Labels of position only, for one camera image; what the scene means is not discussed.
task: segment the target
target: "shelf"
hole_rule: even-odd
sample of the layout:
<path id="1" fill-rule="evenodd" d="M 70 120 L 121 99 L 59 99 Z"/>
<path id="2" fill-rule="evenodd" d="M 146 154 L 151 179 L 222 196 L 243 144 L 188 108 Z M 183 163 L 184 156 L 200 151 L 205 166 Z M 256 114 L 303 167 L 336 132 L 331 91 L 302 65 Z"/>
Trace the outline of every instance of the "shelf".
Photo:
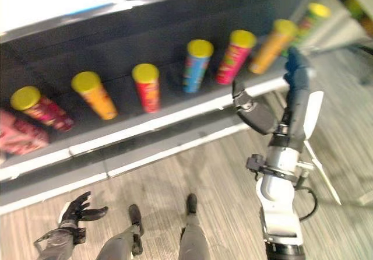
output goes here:
<path id="1" fill-rule="evenodd" d="M 248 93 L 259 96 L 287 86 L 283 80 L 285 62 L 286 59 L 280 57 L 264 75 L 250 75 L 247 67 L 242 67 L 240 75 L 247 75 Z M 197 94 L 183 93 L 179 86 L 183 62 L 160 66 L 159 70 L 162 109 L 155 114 L 143 112 L 129 76 L 105 83 L 119 112 L 119 116 L 110 121 L 99 119 L 76 93 L 55 100 L 76 121 L 74 129 L 66 133 L 53 132 L 49 146 L 11 157 L 1 165 L 0 181 L 231 105 L 231 86 L 216 84 L 212 78 L 214 70 L 206 73 Z"/>
<path id="2" fill-rule="evenodd" d="M 2 183 L 0 215 L 248 129 L 230 107 Z"/>

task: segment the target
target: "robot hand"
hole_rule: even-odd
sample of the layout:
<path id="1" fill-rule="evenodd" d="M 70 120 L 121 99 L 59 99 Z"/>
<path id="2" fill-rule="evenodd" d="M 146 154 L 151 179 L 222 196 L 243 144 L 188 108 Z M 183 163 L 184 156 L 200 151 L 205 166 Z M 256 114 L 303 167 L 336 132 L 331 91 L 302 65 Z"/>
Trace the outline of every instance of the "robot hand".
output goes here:
<path id="1" fill-rule="evenodd" d="M 72 223 L 78 226 L 79 221 L 94 221 L 104 217 L 108 211 L 108 207 L 105 206 L 101 209 L 86 209 L 90 206 L 90 203 L 84 203 L 88 200 L 91 192 L 88 191 L 83 195 L 77 197 L 72 201 L 67 208 L 66 212 L 62 216 L 60 226 L 65 223 Z"/>
<path id="2" fill-rule="evenodd" d="M 101 209 L 86 209 L 91 192 L 86 192 L 70 203 L 57 229 L 49 231 L 34 242 L 39 252 L 38 260 L 67 260 L 71 257 L 75 245 L 86 241 L 86 229 L 79 228 L 79 221 L 94 221 L 104 217 L 108 211 L 105 206 Z M 40 242 L 46 240 L 47 246 L 42 249 Z"/>

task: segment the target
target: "orange chip can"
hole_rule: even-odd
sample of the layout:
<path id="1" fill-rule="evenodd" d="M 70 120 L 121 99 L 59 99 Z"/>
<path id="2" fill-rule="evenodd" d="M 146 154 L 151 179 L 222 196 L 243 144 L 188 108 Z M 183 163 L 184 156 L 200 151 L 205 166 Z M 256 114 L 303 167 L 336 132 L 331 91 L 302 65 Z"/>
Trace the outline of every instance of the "orange chip can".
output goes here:
<path id="1" fill-rule="evenodd" d="M 156 113 L 159 110 L 159 71 L 152 64 L 139 64 L 132 70 L 138 94 L 144 110 Z"/>
<path id="2" fill-rule="evenodd" d="M 272 32 L 250 63 L 249 71 L 257 74 L 264 73 L 281 51 L 293 40 L 297 32 L 298 28 L 292 21 L 277 19 Z"/>
<path id="3" fill-rule="evenodd" d="M 118 115 L 114 103 L 95 72 L 77 74 L 72 79 L 71 86 L 103 120 L 110 120 Z"/>

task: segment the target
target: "cylindrical container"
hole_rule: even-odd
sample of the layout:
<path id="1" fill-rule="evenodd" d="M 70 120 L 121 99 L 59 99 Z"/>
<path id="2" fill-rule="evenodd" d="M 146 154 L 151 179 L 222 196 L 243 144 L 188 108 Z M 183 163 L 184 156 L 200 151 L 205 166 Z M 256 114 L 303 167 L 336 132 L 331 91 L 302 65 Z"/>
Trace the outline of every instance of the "cylindrical container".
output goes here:
<path id="1" fill-rule="evenodd" d="M 139 64 L 132 70 L 132 77 L 144 110 L 156 113 L 159 110 L 159 71 L 152 64 Z"/>
<path id="2" fill-rule="evenodd" d="M 103 120 L 117 116 L 117 109 L 95 72 L 77 74 L 72 79 L 71 86 Z"/>
<path id="3" fill-rule="evenodd" d="M 233 81 L 255 43 L 256 37 L 249 31 L 231 33 L 228 49 L 217 71 L 217 83 L 227 85 Z"/>
<path id="4" fill-rule="evenodd" d="M 289 20 L 277 19 L 273 30 L 264 45 L 249 65 L 249 71 L 257 74 L 264 73 L 280 52 L 297 34 L 297 26 Z"/>
<path id="5" fill-rule="evenodd" d="M 298 33 L 291 45 L 299 45 L 299 43 L 309 36 L 311 31 L 313 31 L 317 25 L 329 16 L 330 9 L 328 7 L 319 3 L 311 2 L 308 5 L 306 14 L 298 24 Z"/>
<path id="6" fill-rule="evenodd" d="M 199 89 L 214 47 L 207 40 L 192 40 L 187 49 L 183 87 L 185 92 L 194 93 Z"/>
<path id="7" fill-rule="evenodd" d="M 17 90 L 10 98 L 10 104 L 15 110 L 39 120 L 45 125 L 61 131 L 72 128 L 73 120 L 55 102 L 42 96 L 33 86 Z"/>

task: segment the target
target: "gray carpet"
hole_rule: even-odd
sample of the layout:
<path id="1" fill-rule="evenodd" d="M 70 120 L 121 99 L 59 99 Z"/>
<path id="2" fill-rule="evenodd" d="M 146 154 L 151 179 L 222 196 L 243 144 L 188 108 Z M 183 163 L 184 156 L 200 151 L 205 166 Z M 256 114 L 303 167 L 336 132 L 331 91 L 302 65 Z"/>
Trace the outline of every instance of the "gray carpet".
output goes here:
<path id="1" fill-rule="evenodd" d="M 307 259 L 373 259 L 373 204 L 357 202 L 373 191 L 373 90 L 359 84 L 373 68 L 349 50 L 312 61 L 318 71 L 312 88 L 324 90 L 325 99 L 311 145 L 343 204 L 334 202 L 313 172 L 309 184 L 319 195 L 320 208 L 302 224 Z M 275 104 L 271 95 L 268 99 Z M 146 230 L 138 259 L 177 259 L 189 192 L 199 198 L 212 259 L 266 259 L 254 176 L 245 161 L 251 153 L 265 154 L 268 140 L 254 131 L 239 132 L 4 215 L 2 259 L 36 259 L 33 241 L 55 228 L 65 202 L 88 190 L 92 206 L 107 205 L 110 211 L 99 221 L 81 223 L 87 241 L 75 248 L 73 260 L 95 259 L 105 241 L 130 224 L 126 209 L 132 203 L 139 205 Z M 304 215 L 311 202 L 307 194 L 297 194 L 295 208 Z"/>

